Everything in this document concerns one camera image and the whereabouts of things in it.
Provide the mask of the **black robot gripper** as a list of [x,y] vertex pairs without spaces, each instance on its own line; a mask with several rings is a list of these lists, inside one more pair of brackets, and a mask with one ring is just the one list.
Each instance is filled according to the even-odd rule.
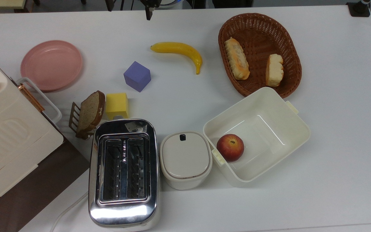
[[155,8],[160,7],[161,0],[140,0],[140,2],[145,6],[146,19],[150,21],[151,13]]

